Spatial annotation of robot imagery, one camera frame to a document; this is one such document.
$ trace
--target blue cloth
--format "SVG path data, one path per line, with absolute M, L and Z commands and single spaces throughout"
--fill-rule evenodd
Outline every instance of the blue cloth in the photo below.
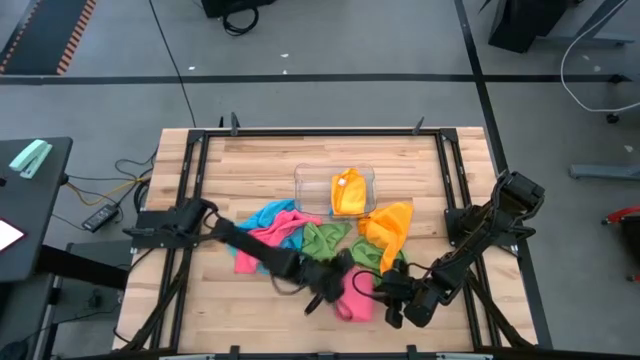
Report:
M 236 227 L 242 231 L 249 231 L 257 228 L 268 228 L 273 224 L 276 215 L 278 215 L 281 211 L 292 211 L 293 209 L 295 209 L 293 199 L 272 201 L 260 211 L 251 215 L 251 217 L 249 217 L 247 221 L 243 222 L 242 224 L 236 225 Z M 284 238 L 282 243 L 280 243 L 280 247 L 300 250 L 300 248 L 302 248 L 303 229 L 304 227 L 296 229 L 296 231 L 294 231 L 291 236 Z M 237 250 L 234 247 L 227 245 L 227 248 L 229 249 L 231 255 L 236 256 Z M 262 264 L 260 264 L 260 266 L 258 267 L 258 271 L 263 274 L 269 273 L 262 266 Z
M 273 201 L 267 204 L 262 210 L 251 215 L 247 221 L 236 225 L 241 230 L 249 231 L 256 228 L 268 228 L 273 224 L 273 220 L 281 211 L 292 211 L 295 209 L 293 199 Z

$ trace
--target orange and black tape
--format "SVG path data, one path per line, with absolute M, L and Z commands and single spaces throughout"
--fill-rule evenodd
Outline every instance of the orange and black tape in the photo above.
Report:
M 15 51 L 16 46 L 18 46 L 18 44 L 20 43 L 20 39 L 22 38 L 22 34 L 24 34 L 24 29 L 27 28 L 27 26 L 29 25 L 29 22 L 31 22 L 31 19 L 33 18 L 33 14 L 35 14 L 36 10 L 38 10 L 38 5 L 40 5 L 40 1 L 42 1 L 42 0 L 37 0 L 33 4 L 33 7 L 29 11 L 29 15 L 25 19 L 24 24 L 22 24 L 22 28 L 18 32 L 18 35 L 16 35 L 16 38 L 14 39 L 13 44 L 11 44 L 11 47 L 9 48 L 7 53 L 5 54 L 5 57 L 2 60 L 2 63 L 0 65 L 0 74 L 4 73 L 4 69 L 7 66 L 7 64 L 9 63 L 9 60 L 11 60 L 11 56 L 13 55 L 13 52 Z
M 71 32 L 71 36 L 69 37 L 69 41 L 67 42 L 67 46 L 64 49 L 64 53 L 60 58 L 60 62 L 58 63 L 58 69 L 56 72 L 58 75 L 62 75 L 69 69 L 71 66 L 71 59 L 73 59 L 73 54 L 76 52 L 78 48 L 78 44 L 80 43 L 80 39 L 82 39 L 82 34 L 87 29 L 89 25 L 89 20 L 91 19 L 91 15 L 93 15 L 93 11 L 96 8 L 95 0 L 87 0 L 84 4 L 84 8 L 82 9 L 82 13 L 78 18 L 78 22 L 76 23 L 73 32 Z

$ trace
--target yellow cable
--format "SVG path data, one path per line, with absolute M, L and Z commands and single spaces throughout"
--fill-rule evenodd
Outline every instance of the yellow cable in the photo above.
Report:
M 100 197 L 100 198 L 99 198 L 98 200 L 96 200 L 96 201 L 87 201 L 87 200 L 82 196 L 82 194 L 80 193 L 80 190 L 78 190 L 78 188 L 76 188 L 75 186 L 73 186 L 73 184 L 71 184 L 71 183 L 66 183 L 65 185 L 67 185 L 67 187 L 69 187 L 71 190 L 73 190 L 73 192 L 75 192 L 75 193 L 76 193 L 76 195 L 78 195 L 78 198 L 80 199 L 80 201 L 82 201 L 82 203 L 83 203 L 83 204 L 85 204 L 85 205 L 87 205 L 87 206 L 94 206 L 94 205 L 97 205 L 97 204 L 101 203 L 102 201 L 104 201 L 104 200 L 105 200 L 109 195 L 112 195 L 112 194 L 114 194 L 114 193 L 116 193 L 116 192 L 118 192 L 118 191 L 120 191 L 120 190 L 122 190 L 122 189 L 126 188 L 126 187 L 127 187 L 127 186 L 129 186 L 129 185 L 134 185 L 134 184 L 137 184 L 137 183 L 142 182 L 142 181 L 147 180 L 147 179 L 148 179 L 148 178 L 137 178 L 137 179 L 135 179 L 135 180 L 128 181 L 128 182 L 126 182 L 126 183 L 124 183 L 124 184 L 122 184 L 122 185 L 120 185 L 120 186 L 116 187 L 115 189 L 113 189 L 113 190 L 109 191 L 108 193 L 104 194 L 104 195 L 103 195 L 103 197 Z

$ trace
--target white cable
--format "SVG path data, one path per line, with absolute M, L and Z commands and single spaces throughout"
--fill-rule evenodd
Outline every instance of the white cable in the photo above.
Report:
M 567 90 L 567 92 L 569 93 L 569 95 L 571 95 L 571 97 L 573 98 L 573 100 L 575 100 L 578 105 L 580 105 L 583 109 L 589 111 L 589 112 L 610 112 L 610 113 L 617 113 L 617 112 L 622 112 L 622 111 L 626 111 L 629 109 L 633 109 L 634 107 L 640 106 L 640 102 L 635 103 L 635 104 L 631 104 L 629 106 L 625 106 L 625 107 L 621 107 L 619 109 L 592 109 L 590 107 L 587 107 L 586 105 L 584 105 L 582 102 L 580 102 L 580 100 L 578 100 L 578 98 L 575 96 L 575 94 L 573 92 L 571 92 L 571 90 L 569 90 L 569 87 L 567 87 L 567 84 L 564 82 L 564 63 L 567 60 L 567 55 L 569 55 L 569 52 L 571 51 L 571 48 L 573 48 L 573 46 L 575 44 L 578 43 L 578 41 L 580 41 L 580 39 L 582 39 L 585 35 L 587 35 L 588 33 L 590 33 L 593 29 L 595 29 L 596 27 L 598 27 L 600 24 L 602 24 L 604 21 L 607 20 L 607 18 L 609 18 L 611 15 L 613 15 L 613 13 L 615 13 L 622 5 L 626 4 L 628 0 L 622 1 L 620 2 L 620 4 L 616 5 L 616 7 L 614 7 L 607 15 L 605 15 L 602 19 L 600 19 L 600 21 L 598 21 L 595 25 L 593 25 L 589 30 L 583 32 L 582 34 L 580 34 L 580 36 L 578 36 L 572 43 L 571 45 L 569 45 L 569 48 L 567 49 L 567 51 L 564 53 L 564 56 L 562 57 L 562 63 L 560 64 L 560 80 L 562 81 L 562 86 L 564 86 L 565 90 Z

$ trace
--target pink cloth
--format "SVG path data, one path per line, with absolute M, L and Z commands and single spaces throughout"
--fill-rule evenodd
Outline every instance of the pink cloth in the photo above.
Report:
M 308 222 L 321 225 L 322 219 L 303 215 L 298 210 L 281 211 L 276 215 L 271 226 L 253 229 L 249 231 L 249 235 L 271 247 L 276 247 L 280 245 L 285 237 L 291 235 L 297 228 L 304 226 Z M 235 273 L 254 274 L 258 268 L 258 263 L 258 259 L 238 251 Z
M 373 299 L 356 291 L 353 287 L 353 276 L 360 271 L 354 266 L 347 275 L 342 278 L 344 294 L 336 302 L 335 313 L 338 319 L 350 322 L 368 322 L 373 319 Z M 373 292 L 373 276 L 368 273 L 360 273 L 356 276 L 358 290 L 365 294 Z

